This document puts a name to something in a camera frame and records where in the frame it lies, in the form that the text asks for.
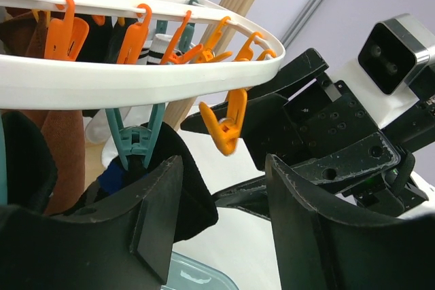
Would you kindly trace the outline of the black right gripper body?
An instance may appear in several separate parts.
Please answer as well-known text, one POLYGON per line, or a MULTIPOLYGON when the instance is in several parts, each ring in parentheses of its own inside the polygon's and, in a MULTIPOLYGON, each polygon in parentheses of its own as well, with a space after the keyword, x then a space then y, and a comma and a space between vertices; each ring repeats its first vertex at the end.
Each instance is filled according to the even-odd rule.
POLYGON ((252 88, 244 142, 258 170, 274 155, 332 194, 395 167, 398 150, 343 81, 309 48, 252 88))

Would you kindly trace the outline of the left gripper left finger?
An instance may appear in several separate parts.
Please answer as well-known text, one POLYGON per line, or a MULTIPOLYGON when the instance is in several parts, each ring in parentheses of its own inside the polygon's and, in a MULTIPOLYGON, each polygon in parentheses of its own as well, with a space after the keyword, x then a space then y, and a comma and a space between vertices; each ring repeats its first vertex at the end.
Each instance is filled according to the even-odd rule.
POLYGON ((159 289, 177 221, 179 158, 72 215, 1 207, 2 289, 159 289))

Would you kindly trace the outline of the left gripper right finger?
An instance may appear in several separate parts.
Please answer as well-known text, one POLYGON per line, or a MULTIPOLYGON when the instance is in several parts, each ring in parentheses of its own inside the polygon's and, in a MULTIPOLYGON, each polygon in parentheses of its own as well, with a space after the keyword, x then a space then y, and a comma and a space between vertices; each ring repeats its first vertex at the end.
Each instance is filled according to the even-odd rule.
POLYGON ((389 217, 328 193, 274 155, 266 190, 282 289, 433 289, 434 214, 389 217))

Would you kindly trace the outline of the black striped sock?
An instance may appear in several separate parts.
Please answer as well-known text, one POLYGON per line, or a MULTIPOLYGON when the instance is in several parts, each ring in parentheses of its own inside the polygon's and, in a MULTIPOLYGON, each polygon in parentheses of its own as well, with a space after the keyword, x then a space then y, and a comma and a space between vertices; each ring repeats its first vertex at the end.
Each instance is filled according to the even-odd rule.
POLYGON ((125 169, 119 155, 116 155, 80 196, 75 209, 98 202, 152 175, 172 157, 179 158, 178 163, 182 167, 179 182, 171 175, 168 183, 169 188, 180 186, 173 242, 195 237, 218 222, 218 209, 188 146, 165 122, 161 124, 148 167, 142 165, 140 156, 132 155, 128 158, 130 167, 125 169))

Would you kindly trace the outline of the teal clothes peg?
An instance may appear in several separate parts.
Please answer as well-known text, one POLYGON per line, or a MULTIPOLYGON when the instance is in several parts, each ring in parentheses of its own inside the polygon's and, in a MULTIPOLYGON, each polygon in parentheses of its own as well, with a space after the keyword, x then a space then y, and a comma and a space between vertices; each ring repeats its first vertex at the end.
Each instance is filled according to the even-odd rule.
POLYGON ((152 105, 147 126, 127 126, 122 121, 118 108, 105 109, 109 129, 118 151, 118 157, 125 170, 130 169, 130 157, 139 156, 144 168, 147 168, 158 139, 166 105, 152 105))

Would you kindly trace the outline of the white plastic clip hanger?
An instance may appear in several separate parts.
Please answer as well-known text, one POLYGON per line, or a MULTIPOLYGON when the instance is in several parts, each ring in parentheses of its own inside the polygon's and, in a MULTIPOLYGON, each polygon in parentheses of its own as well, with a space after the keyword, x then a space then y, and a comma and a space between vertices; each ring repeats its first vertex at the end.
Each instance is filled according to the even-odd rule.
MULTIPOLYGON (((159 103, 204 94, 213 94, 263 84, 276 76, 285 48, 267 30, 254 22, 208 0, 74 0, 80 14, 133 17, 146 4, 152 16, 160 20, 213 24, 229 17, 236 31, 257 38, 275 57, 262 61, 216 62, 184 65, 119 65, 67 62, 50 59, 1 56, 1 107, 4 109, 101 109, 121 107, 118 96, 139 85, 141 73, 150 69, 145 86, 159 103)), ((59 10, 64 0, 1 0, 7 7, 59 10)))

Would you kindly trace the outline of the black sock with white label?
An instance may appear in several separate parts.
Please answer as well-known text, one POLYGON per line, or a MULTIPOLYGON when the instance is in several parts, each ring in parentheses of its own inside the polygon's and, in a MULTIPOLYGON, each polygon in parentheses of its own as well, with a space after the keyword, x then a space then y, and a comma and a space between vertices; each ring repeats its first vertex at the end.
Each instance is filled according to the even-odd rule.
POLYGON ((7 171, 7 203, 42 214, 58 171, 38 126, 19 111, 2 115, 7 171))

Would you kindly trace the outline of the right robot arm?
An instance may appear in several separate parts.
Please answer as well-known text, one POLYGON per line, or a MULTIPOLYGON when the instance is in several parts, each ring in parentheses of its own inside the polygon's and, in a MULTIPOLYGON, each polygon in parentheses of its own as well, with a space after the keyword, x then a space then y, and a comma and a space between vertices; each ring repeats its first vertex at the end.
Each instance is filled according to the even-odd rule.
POLYGON ((349 78, 332 81, 327 68, 310 48, 247 93, 241 138, 256 168, 277 156, 327 192, 392 217, 427 201, 411 174, 414 152, 434 141, 434 65, 411 82, 417 103, 386 127, 349 78))

